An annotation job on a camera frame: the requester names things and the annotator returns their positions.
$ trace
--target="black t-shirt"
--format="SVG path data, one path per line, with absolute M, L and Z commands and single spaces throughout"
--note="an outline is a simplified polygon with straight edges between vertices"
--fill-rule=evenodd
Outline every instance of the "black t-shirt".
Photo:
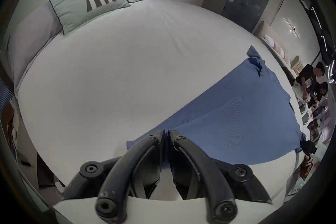
M 316 76 L 314 75 L 314 69 L 310 64 L 307 64 L 304 69 L 302 69 L 299 76 L 295 79 L 301 86 L 303 86 L 301 84 L 302 78 L 306 81 L 306 88 L 312 92 L 316 85 Z

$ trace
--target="screw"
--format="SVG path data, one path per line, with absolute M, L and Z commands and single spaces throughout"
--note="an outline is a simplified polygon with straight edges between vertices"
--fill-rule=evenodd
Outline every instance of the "screw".
M 88 172 L 88 173 L 94 173 L 95 171 L 98 170 L 97 166 L 95 165 L 88 165 L 85 170 Z
M 236 173 L 237 176 L 241 176 L 241 177 L 246 176 L 247 174 L 244 168 L 237 168 L 234 172 Z
M 96 203 L 96 212 L 102 217 L 113 218 L 118 214 L 118 206 L 111 199 L 101 198 Z
M 177 137 L 176 137 L 176 140 L 177 141 L 180 141 L 180 140 L 183 140 L 183 139 L 185 139 L 186 137 L 185 136 L 183 136 L 183 135 L 178 135 Z
M 237 207 L 231 201 L 221 202 L 215 208 L 215 215 L 220 220 L 229 220 L 236 216 Z

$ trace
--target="person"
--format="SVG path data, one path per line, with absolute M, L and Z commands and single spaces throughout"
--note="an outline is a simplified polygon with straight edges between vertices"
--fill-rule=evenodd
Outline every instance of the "person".
M 321 62 L 318 62 L 316 67 L 307 64 L 294 80 L 292 88 L 300 106 L 308 103 L 311 95 L 314 96 L 313 90 L 316 87 L 316 77 L 320 78 L 324 75 L 324 72 L 324 65 Z
M 316 86 L 314 89 L 314 95 L 313 95 L 313 100 L 310 100 L 308 103 L 308 108 L 310 108 L 313 105 L 318 106 L 319 101 L 322 99 L 323 96 L 325 96 L 328 92 L 328 83 L 327 82 L 323 82 L 323 83 L 318 83 L 316 82 Z

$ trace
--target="led strip light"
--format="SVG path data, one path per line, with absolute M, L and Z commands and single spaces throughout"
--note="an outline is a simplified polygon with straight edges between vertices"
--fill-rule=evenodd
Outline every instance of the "led strip light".
M 334 63 L 335 63 L 335 60 L 333 60 L 333 63 L 331 64 L 331 66 L 328 67 L 328 81 L 329 81 L 329 83 L 333 83 L 333 82 L 334 82 L 334 79 L 333 79 L 333 78 L 330 79 L 330 77 L 331 77 L 332 75 L 334 75 L 333 73 L 330 73 L 330 72 L 333 71 Z

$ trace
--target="wall light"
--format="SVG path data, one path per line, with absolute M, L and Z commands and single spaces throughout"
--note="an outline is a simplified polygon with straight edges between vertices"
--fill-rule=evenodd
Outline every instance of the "wall light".
M 286 18 L 284 18 L 284 19 L 285 19 L 285 21 L 287 22 L 287 24 L 289 25 L 289 27 L 291 28 L 291 32 L 293 32 L 293 33 L 296 35 L 296 37 L 300 39 L 300 37 L 299 37 L 298 34 L 296 33 L 296 29 L 295 29 L 295 27 L 293 27 L 293 26 L 291 25 L 291 23 L 290 23 Z

